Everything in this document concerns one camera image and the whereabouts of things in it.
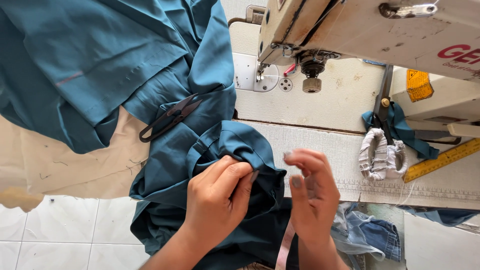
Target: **yellow ruler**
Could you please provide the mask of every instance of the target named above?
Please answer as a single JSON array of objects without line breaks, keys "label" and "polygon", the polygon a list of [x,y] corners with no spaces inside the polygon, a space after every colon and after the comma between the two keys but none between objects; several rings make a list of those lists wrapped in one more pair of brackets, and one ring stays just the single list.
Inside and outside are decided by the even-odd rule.
[{"label": "yellow ruler", "polygon": [[438,155],[436,160],[425,160],[411,166],[405,175],[405,183],[460,160],[480,150],[480,138],[467,141]]}]

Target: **black thread snips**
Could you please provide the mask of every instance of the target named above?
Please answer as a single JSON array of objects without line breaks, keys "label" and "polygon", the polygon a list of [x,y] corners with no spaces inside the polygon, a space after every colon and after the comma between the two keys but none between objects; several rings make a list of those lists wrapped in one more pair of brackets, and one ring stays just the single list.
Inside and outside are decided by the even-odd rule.
[{"label": "black thread snips", "polygon": [[[175,126],[176,124],[180,123],[189,115],[194,109],[198,107],[198,105],[203,101],[203,99],[196,101],[194,103],[190,103],[190,101],[197,95],[197,93],[187,97],[186,99],[180,101],[179,103],[175,104],[172,108],[168,109],[162,116],[157,118],[153,123],[151,123],[148,127],[144,128],[139,136],[140,136],[140,141],[144,143],[148,143],[151,140],[157,138],[158,136],[162,135],[164,132],[169,130],[171,127]],[[161,130],[157,131],[156,133],[151,134],[147,138],[143,138],[145,133],[147,133],[150,129],[152,129],[154,126],[158,125],[160,122],[165,120],[169,116],[175,116],[175,113],[177,111],[180,111],[180,114],[176,115],[176,117],[173,119],[173,121],[162,128]]]}]

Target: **floor tile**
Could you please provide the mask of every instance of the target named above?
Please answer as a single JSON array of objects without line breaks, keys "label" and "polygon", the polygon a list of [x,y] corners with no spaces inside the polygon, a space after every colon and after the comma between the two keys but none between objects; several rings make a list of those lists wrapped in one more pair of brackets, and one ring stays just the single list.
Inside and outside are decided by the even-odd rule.
[{"label": "floor tile", "polygon": [[96,244],[139,244],[130,232],[137,201],[129,197],[100,200],[93,235]]},{"label": "floor tile", "polygon": [[21,241],[27,213],[19,207],[12,209],[0,204],[0,241]]},{"label": "floor tile", "polygon": [[0,269],[14,270],[21,242],[0,242]]},{"label": "floor tile", "polygon": [[149,257],[143,245],[93,244],[88,270],[137,270]]},{"label": "floor tile", "polygon": [[91,244],[23,242],[16,270],[87,270]]},{"label": "floor tile", "polygon": [[28,213],[23,241],[91,243],[97,209],[97,199],[45,196]]}]

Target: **warning sticker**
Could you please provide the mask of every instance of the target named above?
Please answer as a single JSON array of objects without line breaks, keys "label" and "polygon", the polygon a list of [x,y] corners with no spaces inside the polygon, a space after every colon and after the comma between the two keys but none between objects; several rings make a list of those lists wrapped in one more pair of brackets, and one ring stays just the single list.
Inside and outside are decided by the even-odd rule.
[{"label": "warning sticker", "polygon": [[407,93],[412,102],[429,98],[433,88],[428,79],[428,73],[414,69],[407,70]]}]

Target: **sewing machine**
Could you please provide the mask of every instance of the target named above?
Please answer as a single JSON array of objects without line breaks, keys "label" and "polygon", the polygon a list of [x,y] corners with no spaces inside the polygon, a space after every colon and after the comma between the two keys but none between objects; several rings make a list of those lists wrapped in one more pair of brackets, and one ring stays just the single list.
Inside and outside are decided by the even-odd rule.
[{"label": "sewing machine", "polygon": [[[457,198],[480,194],[478,154],[412,185],[401,179],[368,183],[358,169],[365,134],[360,115],[373,109],[384,73],[383,66],[363,60],[395,65],[390,97],[411,128],[480,136],[478,1],[270,0],[264,8],[244,2],[251,3],[231,9],[224,3],[236,118],[267,137],[275,157],[294,147],[324,152],[345,201],[480,209],[478,195]],[[243,20],[236,14],[241,3]],[[419,162],[411,149],[408,159]],[[280,158],[276,164],[282,166]]]},{"label": "sewing machine", "polygon": [[391,96],[407,119],[478,137],[480,127],[470,125],[480,120],[478,14],[480,2],[473,0],[270,0],[256,79],[264,80],[270,65],[296,64],[291,73],[300,69],[302,90],[315,94],[331,61],[393,64],[404,67],[395,70]]}]

